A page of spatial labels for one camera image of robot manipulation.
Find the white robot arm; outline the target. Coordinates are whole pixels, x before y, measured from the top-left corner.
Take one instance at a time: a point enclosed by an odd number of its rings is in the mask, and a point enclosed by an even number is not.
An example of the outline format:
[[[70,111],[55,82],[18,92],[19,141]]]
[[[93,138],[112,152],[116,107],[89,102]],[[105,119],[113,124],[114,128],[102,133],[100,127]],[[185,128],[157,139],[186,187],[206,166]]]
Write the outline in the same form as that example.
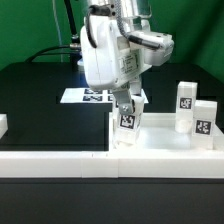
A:
[[[145,42],[124,17],[125,0],[88,0],[81,29],[81,49],[87,84],[94,91],[110,90],[121,115],[140,115],[141,74]]]

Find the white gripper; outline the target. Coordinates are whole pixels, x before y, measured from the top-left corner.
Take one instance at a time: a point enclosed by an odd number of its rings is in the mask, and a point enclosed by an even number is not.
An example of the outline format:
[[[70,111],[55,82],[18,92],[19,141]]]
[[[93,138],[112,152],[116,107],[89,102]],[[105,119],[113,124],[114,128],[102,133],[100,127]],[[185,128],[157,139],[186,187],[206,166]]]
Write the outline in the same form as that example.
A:
[[[141,96],[141,73],[150,68],[144,63],[143,50],[132,49],[120,34],[117,22],[105,16],[91,16],[90,30],[97,47],[81,29],[81,48],[88,86],[93,90],[112,91],[121,115],[134,113],[131,96]]]

